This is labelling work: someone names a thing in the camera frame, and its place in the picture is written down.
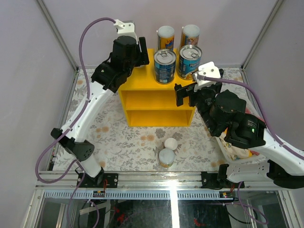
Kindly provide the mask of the tall can with plastic lid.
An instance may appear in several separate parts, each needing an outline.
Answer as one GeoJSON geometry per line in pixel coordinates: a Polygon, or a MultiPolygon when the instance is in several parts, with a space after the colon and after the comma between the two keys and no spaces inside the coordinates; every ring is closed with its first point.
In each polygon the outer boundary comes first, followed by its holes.
{"type": "Polygon", "coordinates": [[[184,45],[198,45],[200,28],[196,25],[189,24],[182,28],[180,47],[184,45]]]}

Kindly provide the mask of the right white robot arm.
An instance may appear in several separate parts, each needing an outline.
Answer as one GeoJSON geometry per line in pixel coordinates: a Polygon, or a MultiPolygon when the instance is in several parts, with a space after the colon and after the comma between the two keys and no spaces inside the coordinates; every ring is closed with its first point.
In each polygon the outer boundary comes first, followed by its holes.
{"type": "Polygon", "coordinates": [[[266,180],[286,189],[303,188],[303,151],[280,139],[273,132],[266,116],[259,119],[246,113],[245,100],[229,90],[221,91],[223,83],[242,86],[251,92],[258,107],[262,106],[249,85],[223,79],[223,73],[223,69],[204,67],[192,73],[192,84],[174,86],[176,105],[183,105],[184,98],[189,98],[189,106],[197,108],[211,136],[220,137],[225,132],[225,142],[267,157],[264,163],[242,168],[221,165],[216,176],[218,185],[225,188],[232,183],[266,180]]]}

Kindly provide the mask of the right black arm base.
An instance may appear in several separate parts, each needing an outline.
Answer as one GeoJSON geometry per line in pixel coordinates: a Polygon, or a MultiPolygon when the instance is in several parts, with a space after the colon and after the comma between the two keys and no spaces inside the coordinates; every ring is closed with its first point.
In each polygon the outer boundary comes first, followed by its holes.
{"type": "Polygon", "coordinates": [[[228,168],[233,168],[232,165],[222,164],[217,172],[201,172],[201,188],[210,190],[221,190],[223,188],[231,189],[238,188],[239,182],[233,183],[228,180],[228,168]]]}

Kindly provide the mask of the lidded can white lid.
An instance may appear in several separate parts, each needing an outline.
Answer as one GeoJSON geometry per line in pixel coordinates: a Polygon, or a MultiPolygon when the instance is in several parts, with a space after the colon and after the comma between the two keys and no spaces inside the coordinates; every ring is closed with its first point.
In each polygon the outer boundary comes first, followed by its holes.
{"type": "Polygon", "coordinates": [[[172,151],[176,150],[178,147],[177,140],[174,138],[168,138],[164,142],[164,147],[172,151]]]}

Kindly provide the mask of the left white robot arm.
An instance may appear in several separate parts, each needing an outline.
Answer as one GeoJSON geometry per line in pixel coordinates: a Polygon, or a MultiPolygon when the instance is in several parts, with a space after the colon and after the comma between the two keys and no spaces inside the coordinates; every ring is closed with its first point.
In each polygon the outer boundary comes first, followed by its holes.
{"type": "Polygon", "coordinates": [[[102,62],[91,76],[84,97],[70,119],[61,127],[54,128],[51,136],[72,154],[84,168],[87,181],[93,187],[104,182],[102,168],[93,156],[94,145],[87,139],[87,132],[101,108],[118,88],[127,81],[135,67],[149,64],[145,37],[138,40],[119,36],[113,42],[109,58],[102,62]]]}

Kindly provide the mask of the silver pull-tab can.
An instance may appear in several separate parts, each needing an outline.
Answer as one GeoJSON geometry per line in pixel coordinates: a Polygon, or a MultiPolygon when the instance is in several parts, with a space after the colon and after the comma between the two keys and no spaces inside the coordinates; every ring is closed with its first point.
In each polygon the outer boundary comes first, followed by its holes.
{"type": "Polygon", "coordinates": [[[191,80],[202,56],[202,50],[196,45],[184,45],[179,52],[178,75],[184,80],[191,80]]]}
{"type": "Polygon", "coordinates": [[[154,53],[155,80],[160,84],[168,84],[174,80],[176,54],[170,49],[160,49],[154,53]]]}

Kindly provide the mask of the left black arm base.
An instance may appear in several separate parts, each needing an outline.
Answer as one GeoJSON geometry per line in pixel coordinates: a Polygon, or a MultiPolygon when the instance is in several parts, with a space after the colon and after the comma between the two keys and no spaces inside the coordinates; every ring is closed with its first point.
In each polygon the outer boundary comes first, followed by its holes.
{"type": "Polygon", "coordinates": [[[75,172],[78,175],[77,184],[84,176],[84,180],[80,184],[81,188],[117,188],[118,186],[118,173],[105,173],[101,169],[100,173],[95,178],[92,178],[81,171],[75,170],[75,172]]]}

